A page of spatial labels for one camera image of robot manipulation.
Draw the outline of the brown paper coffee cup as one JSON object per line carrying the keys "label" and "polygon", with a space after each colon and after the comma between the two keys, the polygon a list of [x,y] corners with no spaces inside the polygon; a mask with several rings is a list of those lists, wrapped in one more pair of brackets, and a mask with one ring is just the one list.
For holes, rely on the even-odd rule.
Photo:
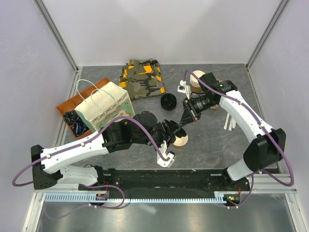
{"label": "brown paper coffee cup", "polygon": [[173,148],[175,149],[182,149],[186,143],[188,142],[188,135],[186,134],[185,136],[175,136],[175,141],[172,144]]}

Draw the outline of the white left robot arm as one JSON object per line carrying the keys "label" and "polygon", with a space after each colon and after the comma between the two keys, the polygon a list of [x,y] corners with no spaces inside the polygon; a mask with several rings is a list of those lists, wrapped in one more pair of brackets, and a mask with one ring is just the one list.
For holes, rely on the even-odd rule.
{"label": "white left robot arm", "polygon": [[106,185],[103,169],[73,167],[72,164],[93,156],[128,150],[133,144],[151,145],[161,167],[170,167],[175,154],[169,145],[183,146],[188,141],[185,130],[175,121],[158,122],[154,114],[144,111],[134,117],[119,116],[100,131],[54,148],[40,145],[31,147],[32,179],[35,190],[51,188],[57,184],[85,185],[101,190]]}

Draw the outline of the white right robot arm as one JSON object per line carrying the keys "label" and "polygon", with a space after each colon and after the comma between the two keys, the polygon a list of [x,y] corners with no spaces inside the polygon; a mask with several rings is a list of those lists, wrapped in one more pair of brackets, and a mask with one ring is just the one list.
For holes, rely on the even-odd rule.
{"label": "white right robot arm", "polygon": [[233,190],[239,180],[283,159],[286,134],[283,129],[273,129],[243,99],[230,80],[219,81],[209,72],[199,79],[202,92],[191,97],[191,88],[181,80],[177,91],[186,94],[180,125],[185,126],[201,118],[201,113],[215,105],[227,111],[246,135],[249,146],[241,160],[229,166],[221,178],[222,187]]}

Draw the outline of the black lid stack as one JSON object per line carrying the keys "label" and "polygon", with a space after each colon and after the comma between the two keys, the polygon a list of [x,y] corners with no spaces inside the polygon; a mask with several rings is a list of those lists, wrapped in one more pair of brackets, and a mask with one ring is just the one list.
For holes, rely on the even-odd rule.
{"label": "black lid stack", "polygon": [[171,94],[171,93],[165,93],[162,95],[161,99],[160,99],[160,104],[161,107],[164,110],[173,110],[176,108],[177,106],[177,99],[175,97],[175,95]]}

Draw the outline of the paper cup stack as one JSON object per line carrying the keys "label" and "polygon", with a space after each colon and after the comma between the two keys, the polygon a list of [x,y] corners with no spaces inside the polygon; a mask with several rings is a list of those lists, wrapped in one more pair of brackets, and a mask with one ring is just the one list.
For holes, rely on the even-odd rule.
{"label": "paper cup stack", "polygon": [[[193,73],[198,77],[202,77],[205,73],[203,71],[193,71]],[[192,92],[200,93],[201,92],[201,86],[199,84],[199,81],[191,74],[190,75],[190,88]]]}

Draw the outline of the white wrapped straw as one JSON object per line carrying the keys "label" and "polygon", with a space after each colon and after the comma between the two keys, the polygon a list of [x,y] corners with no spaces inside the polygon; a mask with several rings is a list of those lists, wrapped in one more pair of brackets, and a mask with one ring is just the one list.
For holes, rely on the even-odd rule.
{"label": "white wrapped straw", "polygon": [[229,122],[228,122],[228,126],[227,126],[227,129],[228,129],[229,131],[232,131],[232,130],[233,130],[233,129],[230,128],[230,125],[231,125],[231,118],[232,118],[232,116],[230,116]]}
{"label": "white wrapped straw", "polygon": [[236,125],[237,125],[237,122],[235,121],[235,119],[234,119],[234,118],[231,118],[231,125],[230,125],[230,128],[231,128],[231,129],[234,129],[234,128],[236,127]]}
{"label": "white wrapped straw", "polygon": [[225,119],[225,124],[224,124],[224,130],[227,130],[228,122],[229,122],[230,114],[227,113],[226,119]]}

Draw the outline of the camouflage folded cloth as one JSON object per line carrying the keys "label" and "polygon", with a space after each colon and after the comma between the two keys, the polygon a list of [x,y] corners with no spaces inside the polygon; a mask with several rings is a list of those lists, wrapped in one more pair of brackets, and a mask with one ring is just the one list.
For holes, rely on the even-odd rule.
{"label": "camouflage folded cloth", "polygon": [[160,96],[166,93],[160,64],[156,59],[135,59],[122,67],[119,86],[125,89],[131,100]]}

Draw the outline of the green patterned paper bag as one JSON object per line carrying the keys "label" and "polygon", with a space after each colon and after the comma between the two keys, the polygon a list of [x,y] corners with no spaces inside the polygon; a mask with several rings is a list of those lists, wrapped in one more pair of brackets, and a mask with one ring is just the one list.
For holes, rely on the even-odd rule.
{"label": "green patterned paper bag", "polygon": [[74,110],[91,132],[100,130],[117,116],[135,115],[128,92],[113,82],[95,87]]}

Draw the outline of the orange wooden tray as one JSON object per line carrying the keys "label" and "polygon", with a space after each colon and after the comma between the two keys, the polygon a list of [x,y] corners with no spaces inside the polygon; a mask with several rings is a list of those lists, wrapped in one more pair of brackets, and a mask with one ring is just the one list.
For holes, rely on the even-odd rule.
{"label": "orange wooden tray", "polygon": [[82,92],[81,92],[81,96],[79,94],[76,94],[75,96],[69,98],[68,100],[66,100],[65,102],[61,103],[60,105],[58,105],[56,108],[58,110],[58,112],[60,113],[60,115],[62,116],[62,119],[63,121],[65,122],[65,125],[67,126],[67,128],[69,129],[69,131],[72,133],[73,137],[75,140],[77,139],[82,139],[88,135],[91,134],[91,131],[90,130],[87,130],[84,134],[82,134],[81,136],[76,136],[74,133],[73,133],[73,125],[70,125],[69,123],[67,123],[65,121],[65,118],[64,118],[64,114],[66,112],[69,112],[69,111],[72,111],[75,109],[75,107],[77,105],[79,105],[82,101],[83,101],[83,98],[88,98],[90,97],[90,94],[93,90],[95,90],[96,88],[94,86],[91,86],[91,87],[88,87],[86,89],[84,89]]}

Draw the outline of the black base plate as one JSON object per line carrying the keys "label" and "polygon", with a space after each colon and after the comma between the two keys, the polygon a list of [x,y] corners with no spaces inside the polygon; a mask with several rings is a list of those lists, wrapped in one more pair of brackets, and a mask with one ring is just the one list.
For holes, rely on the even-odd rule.
{"label": "black base plate", "polygon": [[123,191],[136,188],[182,188],[206,191],[248,191],[249,181],[228,180],[223,169],[99,169],[97,182],[92,186],[114,185]]}

